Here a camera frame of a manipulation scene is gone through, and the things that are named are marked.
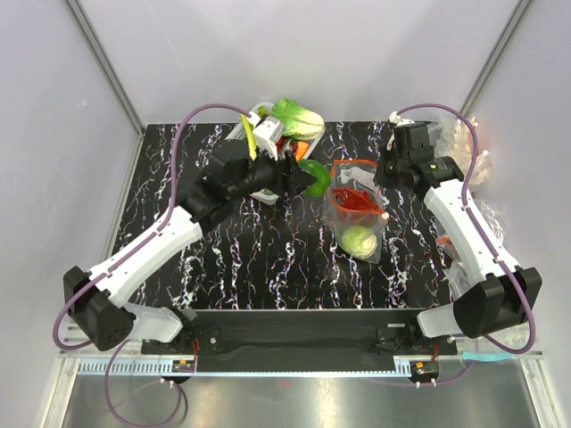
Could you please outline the green bell pepper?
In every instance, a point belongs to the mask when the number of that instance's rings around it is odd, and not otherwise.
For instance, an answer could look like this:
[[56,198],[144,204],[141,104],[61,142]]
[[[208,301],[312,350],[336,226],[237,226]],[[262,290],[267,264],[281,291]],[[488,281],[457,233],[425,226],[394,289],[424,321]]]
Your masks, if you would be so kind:
[[332,182],[330,172],[321,163],[312,159],[300,159],[298,165],[301,170],[316,179],[312,185],[302,192],[302,195],[313,198],[322,197]]

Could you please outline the red toy lobster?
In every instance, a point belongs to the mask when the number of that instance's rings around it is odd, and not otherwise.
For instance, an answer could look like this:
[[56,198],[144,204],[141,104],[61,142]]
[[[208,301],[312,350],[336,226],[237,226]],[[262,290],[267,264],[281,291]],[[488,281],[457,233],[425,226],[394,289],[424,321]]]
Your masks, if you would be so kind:
[[351,212],[384,213],[380,205],[374,202],[365,191],[350,187],[338,187],[332,190],[333,202],[337,207]]

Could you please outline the clear zip bag orange zipper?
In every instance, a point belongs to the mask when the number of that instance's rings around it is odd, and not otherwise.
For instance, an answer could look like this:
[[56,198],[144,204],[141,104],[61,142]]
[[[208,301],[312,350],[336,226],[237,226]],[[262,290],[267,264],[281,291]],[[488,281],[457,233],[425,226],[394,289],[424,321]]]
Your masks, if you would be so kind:
[[323,220],[338,246],[349,256],[376,264],[381,259],[389,221],[371,160],[335,160],[331,186],[324,197]]

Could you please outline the round green cabbage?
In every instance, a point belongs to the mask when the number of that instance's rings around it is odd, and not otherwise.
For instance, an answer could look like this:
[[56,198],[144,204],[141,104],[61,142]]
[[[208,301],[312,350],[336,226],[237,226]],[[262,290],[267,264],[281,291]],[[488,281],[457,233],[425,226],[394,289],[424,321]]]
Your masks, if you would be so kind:
[[378,247],[376,235],[367,227],[350,226],[341,236],[341,247],[359,259],[368,259]]

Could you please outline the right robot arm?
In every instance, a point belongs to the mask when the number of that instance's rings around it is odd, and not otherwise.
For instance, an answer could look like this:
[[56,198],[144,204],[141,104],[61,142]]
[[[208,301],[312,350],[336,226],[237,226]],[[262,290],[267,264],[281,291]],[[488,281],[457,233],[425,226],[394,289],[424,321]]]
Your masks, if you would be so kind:
[[418,314],[418,323],[405,331],[408,348],[421,354],[434,347],[439,336],[475,339],[531,324],[542,286],[537,269],[521,267],[499,243],[469,196],[455,160],[435,156],[425,123],[395,118],[389,128],[392,135],[381,150],[376,183],[407,187],[426,205],[450,238],[467,276],[453,303]]

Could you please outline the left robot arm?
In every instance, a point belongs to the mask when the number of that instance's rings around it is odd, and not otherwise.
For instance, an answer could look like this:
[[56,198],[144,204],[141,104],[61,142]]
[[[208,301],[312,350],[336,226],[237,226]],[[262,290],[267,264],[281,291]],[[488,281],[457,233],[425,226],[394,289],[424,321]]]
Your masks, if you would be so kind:
[[134,305],[131,295],[174,255],[230,217],[236,201],[263,189],[291,197],[317,181],[291,152],[278,159],[214,153],[174,205],[138,238],[88,271],[72,267],[64,274],[63,314],[100,351],[127,339],[162,342],[175,353],[186,351],[193,332],[183,316],[167,307]]

